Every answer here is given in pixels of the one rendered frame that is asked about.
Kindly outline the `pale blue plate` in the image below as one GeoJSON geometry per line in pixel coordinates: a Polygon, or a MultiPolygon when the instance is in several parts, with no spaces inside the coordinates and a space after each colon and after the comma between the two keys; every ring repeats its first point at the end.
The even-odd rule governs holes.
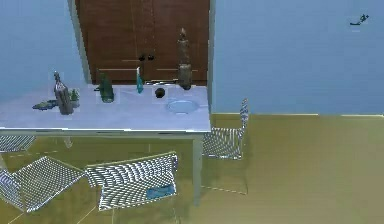
{"type": "Polygon", "coordinates": [[[176,100],[167,104],[167,110],[175,114],[189,114],[196,111],[199,105],[190,100],[176,100]]]}

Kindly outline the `teal spray bottle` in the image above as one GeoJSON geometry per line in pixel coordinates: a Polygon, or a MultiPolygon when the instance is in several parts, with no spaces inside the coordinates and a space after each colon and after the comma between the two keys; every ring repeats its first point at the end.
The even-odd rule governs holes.
{"type": "Polygon", "coordinates": [[[140,67],[136,68],[136,88],[137,92],[141,94],[143,92],[143,82],[140,76],[140,67]]]}

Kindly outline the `white dining table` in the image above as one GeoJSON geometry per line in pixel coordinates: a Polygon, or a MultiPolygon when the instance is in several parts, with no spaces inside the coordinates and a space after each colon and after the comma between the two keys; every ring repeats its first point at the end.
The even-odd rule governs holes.
{"type": "Polygon", "coordinates": [[[203,135],[211,130],[208,90],[194,86],[186,91],[166,85],[165,96],[155,96],[155,85],[146,85],[139,94],[134,85],[117,85],[114,101],[104,103],[93,85],[79,88],[80,106],[71,115],[58,109],[37,111],[33,105],[52,99],[51,89],[26,93],[0,101],[0,136],[86,136],[144,139],[183,139],[193,142],[193,201],[200,203],[203,135]],[[167,110],[168,103],[190,100],[199,108],[189,114],[167,110]]]}

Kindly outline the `blue cloth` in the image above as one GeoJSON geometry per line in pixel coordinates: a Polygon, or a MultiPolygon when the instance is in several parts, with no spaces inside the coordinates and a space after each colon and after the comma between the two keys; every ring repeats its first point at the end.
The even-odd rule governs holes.
{"type": "Polygon", "coordinates": [[[173,185],[164,185],[160,187],[150,188],[146,192],[146,198],[148,200],[158,199],[172,195],[176,192],[173,185]]]}

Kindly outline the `dark green bottle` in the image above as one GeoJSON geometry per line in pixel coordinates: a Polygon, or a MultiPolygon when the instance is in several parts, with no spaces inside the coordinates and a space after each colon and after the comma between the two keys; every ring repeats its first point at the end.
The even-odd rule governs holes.
{"type": "Polygon", "coordinates": [[[100,92],[101,100],[104,103],[112,103],[114,101],[114,92],[113,92],[112,83],[109,80],[106,73],[102,71],[98,71],[98,73],[100,78],[98,90],[100,92]]]}

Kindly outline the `brown wooden double door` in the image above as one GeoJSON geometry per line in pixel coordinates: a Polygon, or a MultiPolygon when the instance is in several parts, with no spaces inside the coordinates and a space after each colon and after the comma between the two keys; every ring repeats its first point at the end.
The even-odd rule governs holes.
{"type": "Polygon", "coordinates": [[[177,77],[180,30],[186,30],[192,83],[205,85],[208,71],[210,0],[74,0],[90,80],[98,71],[114,84],[177,77]],[[138,60],[141,54],[146,60],[138,60]],[[153,61],[148,55],[155,56],[153,61]]]}

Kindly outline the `small potted green plant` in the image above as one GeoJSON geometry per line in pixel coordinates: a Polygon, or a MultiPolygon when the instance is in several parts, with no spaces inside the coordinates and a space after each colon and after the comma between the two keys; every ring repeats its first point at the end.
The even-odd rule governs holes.
{"type": "Polygon", "coordinates": [[[70,98],[71,98],[72,107],[78,108],[80,106],[80,103],[79,103],[79,94],[76,89],[73,89],[71,91],[70,98]]]}

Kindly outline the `grey patterned bottle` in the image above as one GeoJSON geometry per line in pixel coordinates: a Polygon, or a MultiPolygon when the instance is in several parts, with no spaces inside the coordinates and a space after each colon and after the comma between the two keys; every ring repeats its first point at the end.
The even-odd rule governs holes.
{"type": "Polygon", "coordinates": [[[73,107],[70,100],[68,88],[61,82],[60,75],[57,71],[54,72],[54,78],[54,93],[60,113],[62,115],[70,115],[73,113],[73,107]]]}

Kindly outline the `flat dark green object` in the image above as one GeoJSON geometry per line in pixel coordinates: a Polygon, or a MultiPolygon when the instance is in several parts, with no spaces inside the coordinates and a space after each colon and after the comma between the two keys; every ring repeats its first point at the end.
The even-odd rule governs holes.
{"type": "Polygon", "coordinates": [[[47,100],[47,101],[40,102],[40,103],[34,105],[33,109],[44,111],[44,110],[53,109],[56,106],[57,106],[56,100],[47,100]]]}

